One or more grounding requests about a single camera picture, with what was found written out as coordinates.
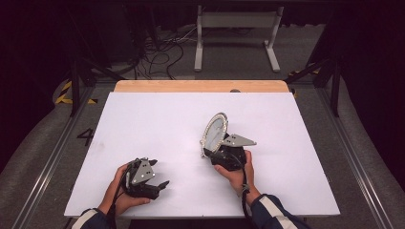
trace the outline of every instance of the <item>floor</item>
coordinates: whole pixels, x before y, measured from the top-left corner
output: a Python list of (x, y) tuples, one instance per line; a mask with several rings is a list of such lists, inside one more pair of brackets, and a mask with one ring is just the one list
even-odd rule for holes
[[(191, 36), (166, 52), (148, 51), (148, 61), (142, 60), (135, 71), (123, 76), (169, 79), (168, 69), (176, 79), (285, 79), (290, 72), (305, 67), (323, 28), (322, 25), (280, 28), (274, 45), (281, 67), (279, 73), (271, 70), (263, 47), (268, 31), (233, 29), (204, 32), (200, 73), (193, 71), (196, 37), (191, 32)], [(191, 29), (183, 28), (182, 34)], [(167, 31), (162, 31), (160, 36), (170, 39)], [(178, 62), (167, 67), (177, 59)], [(117, 63), (113, 70), (124, 67)], [(325, 89), (315, 89), (310, 83), (312, 79), (313, 75), (308, 75), (289, 87), (296, 92), (298, 108), (330, 179), (341, 215), (306, 218), (307, 223), (312, 228), (330, 229), (405, 228), (405, 194), (361, 125), (344, 81), (339, 94), (339, 117), (335, 117), (328, 105), (330, 84)], [(62, 82), (55, 90), (55, 100), (64, 85)], [(78, 136), (89, 129), (96, 130), (114, 85), (114, 80), (99, 75), (94, 88), (81, 87), (84, 105), (75, 116), (70, 116), (71, 104), (56, 104), (21, 143), (0, 175), (0, 228), (73, 225), (75, 219), (67, 219), (63, 213), (89, 147), (86, 139)], [(97, 103), (87, 103), (88, 99), (96, 99)], [(126, 228), (129, 223), (127, 219), (117, 220), (118, 228)], [(162, 227), (162, 224), (143, 220), (138, 221), (138, 228)], [(187, 225), (187, 228), (205, 228), (210, 224), (197, 221)]]

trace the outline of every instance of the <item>table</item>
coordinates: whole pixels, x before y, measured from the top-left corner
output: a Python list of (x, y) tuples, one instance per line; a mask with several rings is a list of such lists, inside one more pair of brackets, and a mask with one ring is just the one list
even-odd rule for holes
[[(241, 92), (227, 93), (233, 89)], [(97, 207), (117, 167), (148, 156), (158, 160), (153, 167), (157, 175), (149, 182), (170, 183), (157, 200), (129, 209), (123, 218), (242, 218), (240, 200), (228, 182), (209, 159), (200, 157), (203, 130), (217, 112), (227, 114), (230, 134), (258, 142), (245, 148), (253, 154), (259, 190), (279, 197), (294, 215), (340, 214), (293, 95), (283, 81), (162, 80), (117, 83), (65, 216), (78, 217), (83, 210)]]

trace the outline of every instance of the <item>striped sleeve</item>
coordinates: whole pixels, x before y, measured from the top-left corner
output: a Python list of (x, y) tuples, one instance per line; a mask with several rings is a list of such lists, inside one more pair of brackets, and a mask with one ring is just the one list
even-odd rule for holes
[(280, 199), (261, 195), (251, 204), (252, 219), (260, 229), (310, 229), (299, 218), (284, 209)]
[(110, 224), (104, 213), (98, 209), (87, 209), (77, 219), (72, 229), (110, 229)]

